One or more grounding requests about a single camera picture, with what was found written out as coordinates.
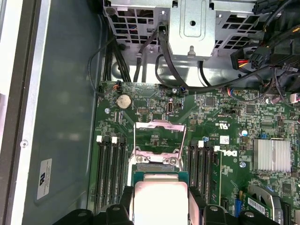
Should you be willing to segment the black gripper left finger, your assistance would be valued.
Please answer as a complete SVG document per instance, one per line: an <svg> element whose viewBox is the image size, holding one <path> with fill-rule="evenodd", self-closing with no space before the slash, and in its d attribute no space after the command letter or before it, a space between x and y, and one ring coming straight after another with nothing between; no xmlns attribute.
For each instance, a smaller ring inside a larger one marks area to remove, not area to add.
<svg viewBox="0 0 300 225"><path fill-rule="evenodd" d="M129 218L133 187L125 186L119 204L110 205L105 212L94 215L90 210L77 209L67 214L68 225L133 225Z"/></svg>

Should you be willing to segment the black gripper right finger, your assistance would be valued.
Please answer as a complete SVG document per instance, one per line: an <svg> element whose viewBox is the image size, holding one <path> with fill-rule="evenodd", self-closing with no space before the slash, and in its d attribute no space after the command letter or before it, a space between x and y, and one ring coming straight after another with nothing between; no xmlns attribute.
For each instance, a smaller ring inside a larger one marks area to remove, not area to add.
<svg viewBox="0 0 300 225"><path fill-rule="evenodd" d="M270 224L270 219L258 212L244 210L234 217L220 206L207 205L196 187L188 188L188 216L192 225Z"/></svg>

